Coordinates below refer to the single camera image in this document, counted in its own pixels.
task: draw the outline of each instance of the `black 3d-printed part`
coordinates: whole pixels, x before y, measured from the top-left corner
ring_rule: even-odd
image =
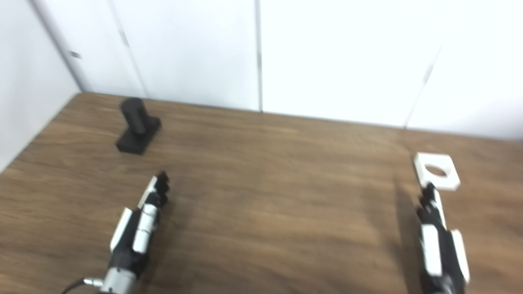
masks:
[[[121,105],[121,110],[129,128],[118,140],[116,147],[120,152],[141,155],[162,125],[160,119],[147,114],[140,98],[126,99]]]

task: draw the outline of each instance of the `black cable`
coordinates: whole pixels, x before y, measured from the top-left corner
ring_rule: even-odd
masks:
[[[85,285],[84,278],[81,278],[81,279],[71,283],[69,286],[67,286],[67,288],[65,288],[63,290],[62,294],[66,294],[67,292],[69,292],[69,291],[73,290],[74,288],[79,287],[81,285]]]

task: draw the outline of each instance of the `white cabinet door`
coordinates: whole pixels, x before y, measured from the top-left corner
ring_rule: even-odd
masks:
[[[146,97],[107,0],[36,0],[84,90]]]
[[[150,98],[259,110],[254,0],[113,0]]]
[[[78,91],[28,1],[0,0],[0,172]]]
[[[263,111],[404,126],[445,1],[261,1]]]
[[[460,1],[408,128],[523,139],[523,2]]]

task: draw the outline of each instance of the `wood grain surface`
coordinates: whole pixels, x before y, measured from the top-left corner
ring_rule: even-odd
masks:
[[[461,178],[441,195],[467,292],[523,291],[522,143],[146,100],[163,127],[137,156],[115,147],[121,101],[77,95],[0,175],[1,293],[103,276],[161,169],[171,202],[135,293],[420,293],[415,152]]]

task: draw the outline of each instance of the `white square block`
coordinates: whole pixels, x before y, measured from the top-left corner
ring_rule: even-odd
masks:
[[[433,183],[436,189],[455,191],[461,183],[454,162],[448,154],[418,152],[414,157],[414,165],[418,173],[419,183],[424,188],[428,183]],[[444,171],[446,175],[435,175],[429,172],[426,166],[438,168]]]

